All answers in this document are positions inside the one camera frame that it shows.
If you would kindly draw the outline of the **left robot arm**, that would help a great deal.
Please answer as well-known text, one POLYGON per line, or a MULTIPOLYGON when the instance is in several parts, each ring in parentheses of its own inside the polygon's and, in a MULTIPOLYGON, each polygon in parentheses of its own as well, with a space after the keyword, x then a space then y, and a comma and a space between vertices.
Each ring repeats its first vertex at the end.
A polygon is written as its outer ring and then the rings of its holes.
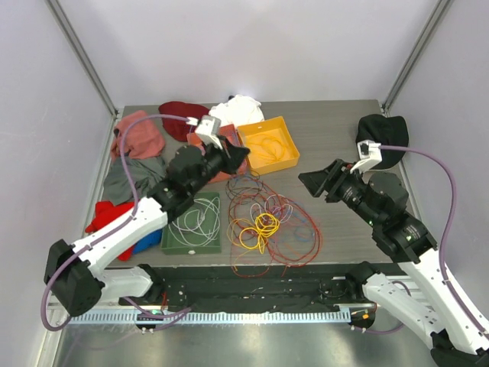
POLYGON ((83 315, 100 301, 131 297, 153 305, 162 298, 164 281, 150 265, 118 270, 108 266, 146 235, 184 214, 218 173, 237 172, 249 149, 226 138, 221 144, 179 148, 163 180, 129 211, 83 239, 72 244, 59 240, 50 247, 44 281, 71 317, 83 315))

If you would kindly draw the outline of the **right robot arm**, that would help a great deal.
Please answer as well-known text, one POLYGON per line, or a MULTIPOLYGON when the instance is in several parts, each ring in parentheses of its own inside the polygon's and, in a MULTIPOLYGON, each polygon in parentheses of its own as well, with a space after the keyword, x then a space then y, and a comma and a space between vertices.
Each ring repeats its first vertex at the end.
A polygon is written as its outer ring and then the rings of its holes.
POLYGON ((369 180, 337 159, 320 171, 299 175, 314 197, 343 202, 372 229, 377 247, 410 277, 428 301, 421 304, 364 261, 347 274, 345 293, 380 304, 427 346, 438 366, 486 366, 488 338, 456 302, 449 270, 439 263, 441 248, 429 230, 406 209, 409 195, 400 178, 377 172, 369 180))

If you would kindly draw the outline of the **coral orange plastic tray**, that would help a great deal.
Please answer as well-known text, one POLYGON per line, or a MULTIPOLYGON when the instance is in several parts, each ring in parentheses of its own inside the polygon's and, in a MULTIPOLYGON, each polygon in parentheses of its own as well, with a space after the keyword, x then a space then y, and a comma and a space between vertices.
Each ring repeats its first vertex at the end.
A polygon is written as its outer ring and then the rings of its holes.
MULTIPOLYGON (((219 134, 226 137, 233 145, 241 146, 241 141, 238 137, 238 133, 233 124, 226 125, 219 129, 219 134)), ((197 136, 195 132, 190 132, 186 135, 187 143, 189 145, 195 145, 200 148, 202 152, 204 152, 204 148, 202 147, 202 141, 197 136)), ((248 161, 244 160, 241 166, 239 167, 237 174, 246 174, 248 172, 248 161)), ((213 179, 209 182, 211 184, 225 181, 231 178, 231 175, 219 172, 213 179)))

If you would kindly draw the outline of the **yellow plastic tray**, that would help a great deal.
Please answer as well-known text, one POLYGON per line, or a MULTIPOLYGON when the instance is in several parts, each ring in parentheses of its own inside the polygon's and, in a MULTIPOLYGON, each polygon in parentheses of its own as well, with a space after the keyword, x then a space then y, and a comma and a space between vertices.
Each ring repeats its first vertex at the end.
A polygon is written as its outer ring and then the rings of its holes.
POLYGON ((298 165, 300 153, 283 116, 237 128, 241 143, 250 149, 248 164, 259 175, 298 165))

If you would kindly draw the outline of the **white cloth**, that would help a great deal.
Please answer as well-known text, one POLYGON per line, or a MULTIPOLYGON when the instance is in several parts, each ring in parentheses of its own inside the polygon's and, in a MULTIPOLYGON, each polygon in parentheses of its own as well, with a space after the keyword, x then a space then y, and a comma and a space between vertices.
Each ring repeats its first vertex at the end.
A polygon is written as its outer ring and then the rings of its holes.
POLYGON ((221 126, 249 125, 264 120, 261 103, 250 96, 235 95, 227 102, 219 103, 209 110, 209 115, 221 121, 221 126))

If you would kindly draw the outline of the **green plastic tray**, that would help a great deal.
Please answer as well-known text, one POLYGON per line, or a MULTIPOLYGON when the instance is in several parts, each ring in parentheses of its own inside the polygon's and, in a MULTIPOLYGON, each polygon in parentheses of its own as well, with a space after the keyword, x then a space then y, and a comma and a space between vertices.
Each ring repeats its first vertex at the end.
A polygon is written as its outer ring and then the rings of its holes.
POLYGON ((163 230, 160 249, 165 255, 218 254, 221 248, 219 193, 196 194, 193 205, 163 230))

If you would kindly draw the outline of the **black bucket hat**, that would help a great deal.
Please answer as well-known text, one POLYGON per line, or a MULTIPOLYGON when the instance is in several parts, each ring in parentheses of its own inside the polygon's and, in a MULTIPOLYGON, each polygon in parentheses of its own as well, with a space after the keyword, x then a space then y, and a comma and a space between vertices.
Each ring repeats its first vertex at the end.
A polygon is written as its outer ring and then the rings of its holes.
MULTIPOLYGON (((360 118, 356 134, 356 143, 373 141, 381 145, 407 147, 409 134, 406 120, 402 116, 385 117, 379 114, 360 118)), ((404 156, 403 151, 382 151, 382 162, 372 168, 373 171, 386 171, 397 165, 404 156)))

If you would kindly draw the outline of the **pink cloth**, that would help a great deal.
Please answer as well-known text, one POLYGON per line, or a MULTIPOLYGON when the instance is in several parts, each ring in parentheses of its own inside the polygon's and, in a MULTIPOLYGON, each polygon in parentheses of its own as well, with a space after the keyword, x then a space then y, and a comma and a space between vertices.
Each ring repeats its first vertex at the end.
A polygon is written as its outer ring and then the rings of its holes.
MULTIPOLYGON (((114 161, 121 155, 122 135, 128 127, 138 119, 147 117, 145 111, 139 110, 124 117, 114 128, 114 141, 111 146, 111 159, 114 161)), ((131 159, 147 159, 159 156, 165 146, 165 140, 160 130, 150 119, 139 122, 126 135, 123 153, 131 159)))

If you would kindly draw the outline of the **blue cloth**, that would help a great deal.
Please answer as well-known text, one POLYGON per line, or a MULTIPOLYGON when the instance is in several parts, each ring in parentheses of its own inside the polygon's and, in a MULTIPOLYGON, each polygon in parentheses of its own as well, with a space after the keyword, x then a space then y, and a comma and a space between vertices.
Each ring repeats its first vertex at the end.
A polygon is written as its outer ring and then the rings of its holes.
POLYGON ((138 253, 141 253, 143 251, 146 251, 149 248, 154 247, 155 245, 159 245, 161 238, 162 238, 162 229, 159 229, 157 231, 154 231, 148 235, 146 235, 144 238, 139 240, 132 249, 132 254, 136 255, 138 253))

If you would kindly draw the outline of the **grey cloth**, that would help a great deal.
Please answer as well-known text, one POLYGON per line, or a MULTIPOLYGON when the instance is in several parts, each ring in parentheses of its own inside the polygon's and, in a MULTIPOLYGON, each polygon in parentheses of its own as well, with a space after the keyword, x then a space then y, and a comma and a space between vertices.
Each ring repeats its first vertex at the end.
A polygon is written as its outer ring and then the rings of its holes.
MULTIPOLYGON (((145 196, 165 176, 165 161, 162 156, 146 159, 125 157, 125 161, 139 198, 145 196)), ((104 179, 102 199, 115 206, 133 200, 131 186, 120 157, 114 160, 104 179)))

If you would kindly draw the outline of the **bright red cloth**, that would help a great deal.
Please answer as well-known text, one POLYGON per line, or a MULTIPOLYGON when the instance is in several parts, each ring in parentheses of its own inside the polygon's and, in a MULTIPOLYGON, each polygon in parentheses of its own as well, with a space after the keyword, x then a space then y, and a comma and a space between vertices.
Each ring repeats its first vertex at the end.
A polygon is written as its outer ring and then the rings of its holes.
POLYGON ((99 201, 95 205, 95 215, 85 228, 85 233, 93 233, 107 226, 121 215, 132 209, 133 202, 114 205, 110 201, 99 201))

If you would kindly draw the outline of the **right aluminium frame post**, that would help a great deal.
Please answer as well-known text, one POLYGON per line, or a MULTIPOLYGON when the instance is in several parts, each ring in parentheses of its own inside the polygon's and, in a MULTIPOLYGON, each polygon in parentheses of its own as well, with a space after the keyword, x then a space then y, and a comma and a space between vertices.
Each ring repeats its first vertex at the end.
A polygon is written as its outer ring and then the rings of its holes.
POLYGON ((454 2, 452 0, 438 0, 436 2, 435 7, 426 20, 426 23, 423 25, 423 28, 417 37, 413 48, 403 63, 397 78, 394 80, 386 99, 381 103, 381 111, 385 115, 390 113, 393 104, 400 95, 400 92, 410 78, 410 75, 414 71, 416 65, 421 60, 424 51, 427 49, 432 37, 435 35, 437 29, 444 20, 453 3, 454 2))

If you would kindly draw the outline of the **aluminium frame post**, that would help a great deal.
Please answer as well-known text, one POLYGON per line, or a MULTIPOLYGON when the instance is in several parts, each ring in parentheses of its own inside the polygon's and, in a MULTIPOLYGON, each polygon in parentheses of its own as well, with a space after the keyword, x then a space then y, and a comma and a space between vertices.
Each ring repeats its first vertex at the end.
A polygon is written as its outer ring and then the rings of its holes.
POLYGON ((103 105, 106 107, 111 117, 116 117, 118 115, 118 108, 109 96, 107 89, 97 73, 85 47, 79 39, 75 28, 64 11, 63 6, 58 0, 46 0, 45 3, 49 8, 50 13, 53 15, 53 18, 58 23, 60 30, 74 52, 77 60, 80 62, 83 70, 88 76, 89 81, 102 100, 103 105))
POLYGON ((427 49, 432 37, 435 35, 437 29, 444 20, 453 3, 454 2, 452 0, 438 0, 436 2, 435 7, 426 20, 426 23, 423 25, 423 28, 417 37, 413 48, 403 63, 397 78, 394 80, 386 99, 381 103, 381 111, 385 115, 390 113, 393 104, 400 95, 400 92, 410 78, 410 75, 414 71, 416 65, 421 60, 424 51, 427 49))

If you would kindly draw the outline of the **left aluminium frame post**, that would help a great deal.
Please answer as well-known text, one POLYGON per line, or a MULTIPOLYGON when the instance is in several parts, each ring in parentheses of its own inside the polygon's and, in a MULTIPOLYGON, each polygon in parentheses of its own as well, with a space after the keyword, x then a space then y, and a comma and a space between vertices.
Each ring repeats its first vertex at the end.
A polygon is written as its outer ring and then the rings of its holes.
POLYGON ((88 76, 89 81, 102 100, 103 105, 106 107, 111 117, 116 117, 118 115, 118 108, 109 96, 107 89, 97 73, 85 47, 79 39, 75 28, 64 11, 63 6, 58 0, 46 0, 45 3, 49 8, 50 13, 53 15, 53 18, 58 23, 60 30, 74 52, 77 60, 80 62, 83 70, 88 76))

